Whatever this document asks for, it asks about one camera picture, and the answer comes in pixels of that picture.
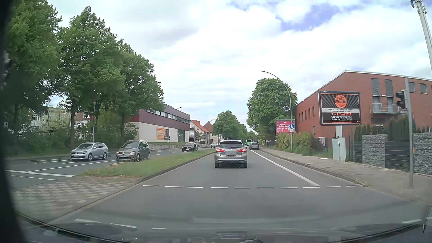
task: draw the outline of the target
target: orange circular logo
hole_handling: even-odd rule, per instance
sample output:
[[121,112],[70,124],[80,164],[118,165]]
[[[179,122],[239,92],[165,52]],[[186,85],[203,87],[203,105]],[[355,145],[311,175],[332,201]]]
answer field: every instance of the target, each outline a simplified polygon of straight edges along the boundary
[[334,103],[337,107],[343,108],[346,106],[346,98],[343,95],[338,95],[336,98],[334,98]]

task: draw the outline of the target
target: grass median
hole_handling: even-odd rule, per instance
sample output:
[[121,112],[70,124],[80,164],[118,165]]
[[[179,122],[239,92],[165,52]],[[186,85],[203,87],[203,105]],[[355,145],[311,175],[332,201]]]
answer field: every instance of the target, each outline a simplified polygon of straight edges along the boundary
[[125,162],[116,165],[89,169],[82,175],[85,176],[130,176],[144,177],[156,174],[171,167],[183,164],[201,156],[214,153],[213,149],[199,150],[195,152],[179,153],[171,156],[152,158],[140,162]]

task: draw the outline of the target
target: car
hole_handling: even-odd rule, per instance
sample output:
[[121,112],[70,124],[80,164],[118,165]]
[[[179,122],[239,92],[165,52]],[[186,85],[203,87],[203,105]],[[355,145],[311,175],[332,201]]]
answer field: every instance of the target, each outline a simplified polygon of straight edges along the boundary
[[243,168],[248,167],[248,151],[240,140],[220,141],[214,157],[215,168],[227,164],[238,164]]
[[183,147],[181,148],[182,152],[194,152],[194,151],[198,151],[198,145],[197,143],[186,143],[185,145],[183,145]]
[[252,142],[249,145],[249,150],[260,150],[260,144],[257,142]]
[[143,140],[129,140],[115,152],[117,162],[139,162],[142,159],[150,160],[150,146]]
[[93,159],[105,160],[108,156],[108,147],[102,142],[87,142],[82,143],[70,152],[72,161]]

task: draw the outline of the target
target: paved sidewalk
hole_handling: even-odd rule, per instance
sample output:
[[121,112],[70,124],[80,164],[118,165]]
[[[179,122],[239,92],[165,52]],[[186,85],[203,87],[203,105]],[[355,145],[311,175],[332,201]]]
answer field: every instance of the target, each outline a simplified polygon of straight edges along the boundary
[[126,189],[139,178],[74,176],[13,192],[16,210],[28,217],[49,222],[99,199]]
[[340,162],[333,159],[305,156],[264,147],[261,147],[260,150],[394,196],[432,205],[431,176],[415,173],[413,177],[414,188],[410,189],[408,187],[409,173],[401,170],[384,169],[355,162]]

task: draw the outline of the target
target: traffic light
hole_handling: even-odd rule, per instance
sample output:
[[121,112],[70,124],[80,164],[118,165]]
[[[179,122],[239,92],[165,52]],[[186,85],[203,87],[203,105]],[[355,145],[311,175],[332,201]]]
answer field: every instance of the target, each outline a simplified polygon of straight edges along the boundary
[[396,105],[402,109],[405,109],[405,90],[396,92],[396,97],[400,99],[400,101],[396,101]]

